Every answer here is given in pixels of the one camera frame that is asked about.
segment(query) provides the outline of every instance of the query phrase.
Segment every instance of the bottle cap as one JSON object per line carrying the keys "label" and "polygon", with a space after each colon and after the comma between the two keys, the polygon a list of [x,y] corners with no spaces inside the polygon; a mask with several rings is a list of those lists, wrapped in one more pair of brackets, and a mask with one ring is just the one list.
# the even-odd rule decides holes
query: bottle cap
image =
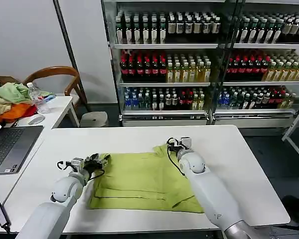
{"label": "bottle cap", "polygon": [[31,87],[33,87],[33,83],[29,82],[29,83],[26,84],[26,86],[28,86],[28,88],[31,88]]}

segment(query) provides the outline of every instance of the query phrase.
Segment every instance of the light green cloth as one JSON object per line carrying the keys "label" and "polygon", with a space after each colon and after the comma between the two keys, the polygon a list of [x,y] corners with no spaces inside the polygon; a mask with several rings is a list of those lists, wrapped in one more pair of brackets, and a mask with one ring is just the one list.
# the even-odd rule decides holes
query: light green cloth
{"label": "light green cloth", "polygon": [[[7,82],[0,87],[0,98],[13,104],[31,104],[32,101],[28,95],[28,87],[23,84]],[[52,93],[40,91],[43,97],[51,95]]]}
{"label": "light green cloth", "polygon": [[[154,153],[111,154],[105,174],[95,179],[92,209],[136,209],[203,213],[188,180],[167,157]],[[174,153],[171,157],[175,163]]]}

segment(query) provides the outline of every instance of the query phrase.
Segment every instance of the clothing pile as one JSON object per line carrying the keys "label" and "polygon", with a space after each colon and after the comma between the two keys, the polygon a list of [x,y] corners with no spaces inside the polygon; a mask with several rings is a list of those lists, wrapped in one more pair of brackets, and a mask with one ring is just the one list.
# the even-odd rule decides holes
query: clothing pile
{"label": "clothing pile", "polygon": [[[91,209],[203,213],[189,181],[168,159],[166,144],[155,147],[152,153],[110,156],[104,175],[94,179]],[[175,153],[170,156],[177,163]]]}
{"label": "clothing pile", "polygon": [[[41,92],[48,96],[50,92]],[[35,105],[28,95],[28,87],[23,84],[7,82],[0,87],[0,122],[14,122],[21,117],[34,115]]]}

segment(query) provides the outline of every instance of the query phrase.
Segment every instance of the white table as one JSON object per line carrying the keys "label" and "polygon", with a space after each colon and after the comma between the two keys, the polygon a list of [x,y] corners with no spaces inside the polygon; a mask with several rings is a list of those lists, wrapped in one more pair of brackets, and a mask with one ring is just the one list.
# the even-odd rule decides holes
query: white table
{"label": "white table", "polygon": [[[70,169],[56,167],[60,160],[93,153],[151,152],[169,137],[190,136],[192,147],[226,184],[238,201],[244,220],[252,226],[286,224],[285,208],[269,180],[233,125],[115,127],[53,129],[10,194],[4,207],[11,231],[19,232],[35,207],[50,199],[54,183]],[[166,230],[216,229],[204,214],[88,210],[93,182],[73,207],[64,233],[126,233]]]}
{"label": "white table", "polygon": [[[50,112],[45,114],[45,119],[41,123],[37,125],[42,125],[43,130],[35,142],[33,148],[31,149],[29,155],[27,156],[24,164],[22,165],[21,169],[16,174],[9,174],[9,175],[0,175],[0,202],[4,203],[6,198],[8,197],[9,193],[17,183],[18,179],[26,169],[27,165],[31,161],[32,157],[35,155],[36,151],[39,149],[40,145],[42,144],[45,136],[47,133],[54,127],[58,127],[61,123],[64,116],[69,113],[72,118],[77,117],[75,115],[73,106],[72,106],[72,97],[71,96],[60,96],[56,97],[48,102],[50,107]],[[28,119],[23,118],[18,121],[18,126],[28,126],[27,124]]]}

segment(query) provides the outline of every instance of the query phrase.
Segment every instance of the laptop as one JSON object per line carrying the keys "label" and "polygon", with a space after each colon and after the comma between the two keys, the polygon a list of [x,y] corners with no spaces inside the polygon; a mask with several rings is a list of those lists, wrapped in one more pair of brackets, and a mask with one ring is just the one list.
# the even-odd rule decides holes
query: laptop
{"label": "laptop", "polygon": [[10,127],[0,124],[0,174],[17,173],[43,126]]}

